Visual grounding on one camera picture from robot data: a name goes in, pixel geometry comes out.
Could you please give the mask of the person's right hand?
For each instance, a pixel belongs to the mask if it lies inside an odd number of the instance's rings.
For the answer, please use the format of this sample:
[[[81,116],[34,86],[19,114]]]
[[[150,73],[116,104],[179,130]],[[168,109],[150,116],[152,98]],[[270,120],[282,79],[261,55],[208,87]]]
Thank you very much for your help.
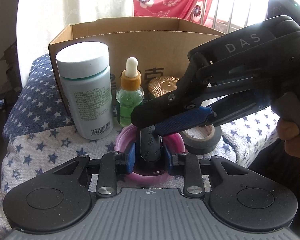
[[[300,158],[300,130],[291,121],[279,119],[277,123],[277,135],[285,142],[285,151],[294,157]]]

